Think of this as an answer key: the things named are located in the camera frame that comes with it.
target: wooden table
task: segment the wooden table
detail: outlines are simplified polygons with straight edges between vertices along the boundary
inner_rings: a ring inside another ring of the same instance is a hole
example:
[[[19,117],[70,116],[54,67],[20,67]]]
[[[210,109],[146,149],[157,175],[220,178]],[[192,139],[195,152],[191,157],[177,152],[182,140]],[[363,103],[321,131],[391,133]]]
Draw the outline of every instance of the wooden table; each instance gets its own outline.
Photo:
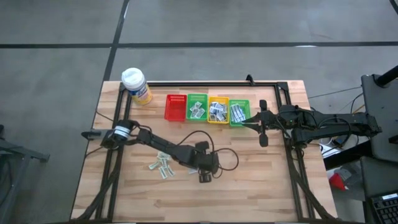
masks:
[[[293,105],[309,109],[303,81],[288,81]],[[98,111],[113,118],[119,82],[104,82]],[[282,134],[268,131],[269,146],[259,145],[258,134],[248,128],[209,123],[176,123],[164,119],[168,94],[206,93],[209,96],[228,96],[247,99],[252,116],[259,111],[259,100],[268,102],[269,110],[277,113],[275,91],[269,87],[152,87],[154,98],[145,106],[132,105],[130,119],[150,126],[154,134],[172,142],[181,141],[194,130],[207,131],[216,149],[230,147],[239,155],[239,167],[225,172],[211,183],[199,184],[197,174],[170,161],[176,172],[163,180],[158,170],[148,165],[156,160],[158,151],[148,146],[124,148],[114,222],[276,222],[296,221],[292,188]],[[96,115],[93,127],[109,129],[112,122]],[[187,139],[187,144],[207,141],[203,134]],[[89,143],[88,152],[100,141]],[[98,193],[101,184],[106,150],[91,154],[85,160],[78,186],[72,218],[78,217]],[[220,152],[223,167],[232,167],[236,159],[230,152]],[[304,157],[310,188],[330,214],[336,216],[335,204],[326,177],[319,147],[309,145]],[[305,199],[300,194],[305,210]],[[104,209],[108,209],[107,200]]]

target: yellow label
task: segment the yellow label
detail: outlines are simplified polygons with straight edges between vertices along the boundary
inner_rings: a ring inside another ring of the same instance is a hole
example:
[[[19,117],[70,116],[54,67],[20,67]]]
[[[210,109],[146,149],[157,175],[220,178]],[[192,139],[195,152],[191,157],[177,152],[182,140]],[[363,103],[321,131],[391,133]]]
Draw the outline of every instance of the yellow label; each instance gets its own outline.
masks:
[[[132,100],[139,105],[145,105],[152,100],[152,93],[150,92],[148,84],[142,87],[141,90],[135,91],[134,93],[135,94],[131,96]]]

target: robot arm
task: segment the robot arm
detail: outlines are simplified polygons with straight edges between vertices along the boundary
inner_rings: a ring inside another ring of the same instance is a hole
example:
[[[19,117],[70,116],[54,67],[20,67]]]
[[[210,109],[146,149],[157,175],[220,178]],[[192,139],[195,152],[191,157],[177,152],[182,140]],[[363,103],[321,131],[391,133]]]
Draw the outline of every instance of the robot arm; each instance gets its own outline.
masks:
[[[131,135],[133,129],[139,129],[138,135]],[[162,151],[171,156],[180,165],[198,169],[199,182],[211,181],[211,174],[216,174],[220,163],[217,152],[206,153],[209,148],[207,141],[198,142],[194,146],[174,144],[166,139],[156,136],[147,126],[141,126],[137,121],[120,120],[114,130],[105,134],[101,146],[115,149],[120,145],[143,144]]]
[[[323,114],[293,105],[283,105],[279,113],[267,110],[267,102],[260,101],[261,112],[243,121],[243,126],[260,134],[260,145],[268,146],[267,129],[291,129],[290,143],[295,147],[305,147],[314,139],[345,134],[373,137],[381,132],[376,119],[367,113]]]

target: black equipment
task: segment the black equipment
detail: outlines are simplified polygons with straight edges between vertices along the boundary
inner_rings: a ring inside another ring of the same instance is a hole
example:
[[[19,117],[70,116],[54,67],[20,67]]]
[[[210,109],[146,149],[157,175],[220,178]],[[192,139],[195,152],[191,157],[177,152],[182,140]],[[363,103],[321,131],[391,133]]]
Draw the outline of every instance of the black equipment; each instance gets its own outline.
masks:
[[[138,135],[131,135],[131,131],[136,128],[139,129]],[[89,134],[93,133],[82,133],[84,137]],[[210,153],[206,153],[206,150],[210,147],[207,141],[198,142],[195,147],[181,145],[181,143],[174,144],[153,134],[150,127],[141,126],[137,121],[133,120],[118,121],[114,129],[107,130],[101,142],[101,146],[109,150],[121,145],[131,146],[133,144],[144,144],[153,147],[170,155],[173,160],[182,166],[198,169],[199,182],[201,183],[211,182],[211,175],[216,174],[220,167],[217,152],[212,150]]]
[[[398,78],[398,65],[383,75],[373,75],[374,82],[379,87],[388,87],[388,84]]]
[[[398,192],[373,197],[371,201],[380,223],[398,223]]]
[[[294,148],[305,148],[314,139],[355,134],[373,137],[381,132],[376,119],[367,113],[323,114],[293,105],[282,105],[279,113],[267,110],[267,102],[260,100],[261,112],[243,121],[243,126],[260,134],[260,145],[268,146],[266,130],[281,129]]]

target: concrete floor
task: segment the concrete floor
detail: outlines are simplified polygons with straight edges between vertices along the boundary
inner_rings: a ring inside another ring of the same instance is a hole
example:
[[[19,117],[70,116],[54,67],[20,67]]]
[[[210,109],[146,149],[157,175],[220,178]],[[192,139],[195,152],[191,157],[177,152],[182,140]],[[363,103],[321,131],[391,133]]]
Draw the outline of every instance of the concrete floor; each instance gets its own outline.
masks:
[[[123,0],[2,0],[0,44],[111,43]],[[388,0],[131,0],[120,42],[398,41]],[[33,162],[13,223],[66,221],[72,209],[109,49],[0,49],[0,124],[11,142],[51,154]],[[360,86],[397,65],[398,47],[119,49],[148,80],[305,80],[308,96]],[[311,98],[337,113],[360,89]],[[340,113],[348,113],[349,106]],[[358,212],[335,194],[339,217]]]

